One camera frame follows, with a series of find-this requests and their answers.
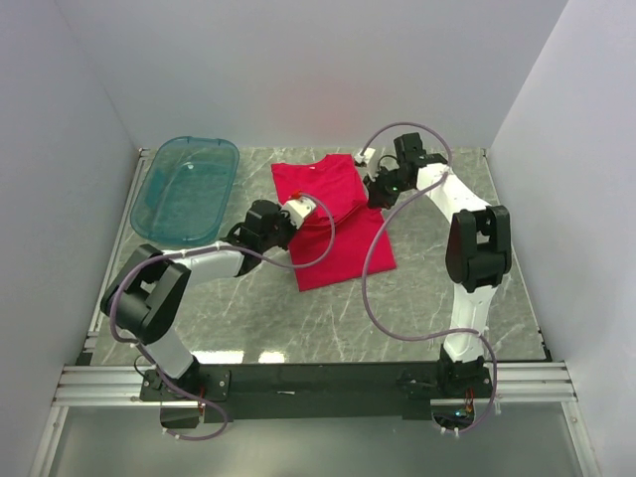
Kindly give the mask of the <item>red t shirt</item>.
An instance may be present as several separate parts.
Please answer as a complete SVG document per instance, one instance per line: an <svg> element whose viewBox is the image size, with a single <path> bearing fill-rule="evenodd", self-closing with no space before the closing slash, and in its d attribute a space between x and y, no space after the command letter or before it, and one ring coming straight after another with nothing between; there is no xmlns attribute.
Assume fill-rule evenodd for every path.
<svg viewBox="0 0 636 477"><path fill-rule="evenodd" d="M331 228L326 210L317 208L288 246L293 264L328 255L319 263L297 269L301 292L358 278L368 249L385 223L378 209L367 206L363 182L348 154L328 154L309 165L276 163L271 173L280 202L298 192L308 193L327 206L334 218Z"/></svg>

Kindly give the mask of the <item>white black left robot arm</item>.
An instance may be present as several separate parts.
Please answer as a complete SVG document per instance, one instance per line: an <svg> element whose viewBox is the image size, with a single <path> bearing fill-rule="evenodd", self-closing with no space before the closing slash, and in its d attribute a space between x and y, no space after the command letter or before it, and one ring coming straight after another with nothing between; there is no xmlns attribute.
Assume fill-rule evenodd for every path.
<svg viewBox="0 0 636 477"><path fill-rule="evenodd" d="M100 311L132 335L164 374L163 387L177 399L202 386L200 363L178 336L174 322L187 289L243 276L272 248L288 248L316 204L306 197L283 205L257 200L242 222L211 245L182 252L139 246L111 281Z"/></svg>

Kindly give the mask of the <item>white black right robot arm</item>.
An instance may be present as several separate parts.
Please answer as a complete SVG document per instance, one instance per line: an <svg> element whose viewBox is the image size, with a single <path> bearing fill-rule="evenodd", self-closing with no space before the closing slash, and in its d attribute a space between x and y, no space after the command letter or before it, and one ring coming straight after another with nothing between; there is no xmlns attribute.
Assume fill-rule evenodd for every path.
<svg viewBox="0 0 636 477"><path fill-rule="evenodd" d="M449 223L445 266L454 283L449 331L443 335L435 386L450 397L490 384L483 342L491 302L512 267L508 209L480 198L453 172L450 156L429 153L418 133L394 140L396 166L367 162L364 185L372 209L389 209L401 193L427 197Z"/></svg>

